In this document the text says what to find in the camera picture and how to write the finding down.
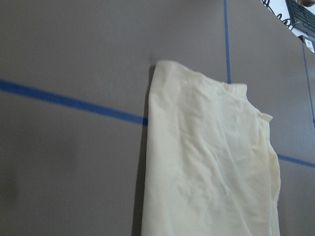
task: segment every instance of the blue tape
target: blue tape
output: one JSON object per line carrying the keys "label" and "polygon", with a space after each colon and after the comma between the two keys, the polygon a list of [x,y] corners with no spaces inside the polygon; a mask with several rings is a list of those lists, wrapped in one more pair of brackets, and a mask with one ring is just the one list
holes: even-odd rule
{"label": "blue tape", "polygon": [[308,73],[308,69],[307,69],[306,56],[305,56],[305,48],[304,48],[304,43],[303,43],[303,42],[302,42],[302,49],[303,49],[303,57],[304,57],[304,64],[305,64],[305,72],[306,72],[306,78],[307,78],[307,86],[309,87],[309,96],[310,96],[310,103],[311,103],[311,111],[312,111],[312,118],[313,118],[314,133],[315,133],[315,118],[314,118],[313,100],[312,100],[311,87],[310,87],[310,79],[309,79],[309,73]]}
{"label": "blue tape", "polygon": [[45,92],[45,91],[41,91],[35,88],[18,85],[18,84],[4,81],[1,79],[0,79],[0,90],[26,96],[26,97],[35,98],[38,100],[43,100],[46,102],[51,102],[51,103],[67,106],[67,107],[72,107],[72,108],[83,110],[83,111],[96,113],[96,114],[107,116],[107,117],[125,120],[132,123],[141,124],[144,126],[148,125],[147,118],[143,118],[140,116],[136,116],[133,114],[114,110],[107,107],[102,107],[96,104],[80,101],[78,99],[61,96],[61,95],[54,94],[51,92]]}
{"label": "blue tape", "polygon": [[306,162],[306,161],[301,161],[301,160],[294,159],[294,158],[287,157],[287,156],[278,155],[278,159],[283,160],[283,161],[292,162],[292,163],[295,163],[295,164],[299,164],[299,165],[302,165],[302,166],[315,168],[315,164],[313,164],[313,163]]}
{"label": "blue tape", "polygon": [[226,74],[227,83],[231,84],[231,66],[230,66],[230,45],[228,39],[228,18],[227,18],[227,2],[224,0],[224,29],[225,29],[225,53],[226,53]]}

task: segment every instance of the cloth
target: cloth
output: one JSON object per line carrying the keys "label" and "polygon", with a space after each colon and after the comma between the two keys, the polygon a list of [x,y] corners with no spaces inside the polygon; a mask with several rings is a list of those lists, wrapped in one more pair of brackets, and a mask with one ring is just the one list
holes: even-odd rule
{"label": "cloth", "polygon": [[226,84],[156,64],[142,236],[279,236],[280,170],[270,115]]}

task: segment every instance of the keyboard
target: keyboard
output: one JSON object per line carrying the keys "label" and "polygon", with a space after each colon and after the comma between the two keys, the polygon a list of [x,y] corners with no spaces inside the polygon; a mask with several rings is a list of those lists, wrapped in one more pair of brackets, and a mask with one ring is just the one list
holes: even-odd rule
{"label": "keyboard", "polygon": [[286,0],[286,5],[292,25],[309,36],[315,37],[315,15],[295,0]]}

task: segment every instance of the cable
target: cable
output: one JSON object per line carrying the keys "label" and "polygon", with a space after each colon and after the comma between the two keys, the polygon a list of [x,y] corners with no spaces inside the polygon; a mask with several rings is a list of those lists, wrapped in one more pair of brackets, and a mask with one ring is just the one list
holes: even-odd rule
{"label": "cable", "polygon": [[[276,15],[276,14],[274,13],[274,11],[272,10],[272,8],[269,6],[270,0],[259,0],[259,1],[262,2],[262,4],[263,4],[265,7],[267,7],[274,15]],[[292,20],[291,20],[290,18],[287,18],[287,19],[282,20],[282,19],[281,19],[282,16],[283,16],[283,15],[282,15],[281,13],[279,13],[278,15],[276,15],[276,17],[277,17],[279,20],[281,20],[282,23],[284,23],[285,26],[288,27],[288,29],[292,26],[292,28],[290,29],[290,30],[292,31],[293,28],[296,26],[297,22],[293,25],[293,24],[292,24]]]}

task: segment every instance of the white label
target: white label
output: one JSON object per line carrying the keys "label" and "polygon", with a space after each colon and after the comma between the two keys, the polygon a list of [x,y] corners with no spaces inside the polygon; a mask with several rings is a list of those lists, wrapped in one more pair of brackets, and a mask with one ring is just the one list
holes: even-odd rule
{"label": "white label", "polygon": [[313,48],[313,44],[311,41],[305,39],[305,44],[313,53],[315,53],[314,48]]}

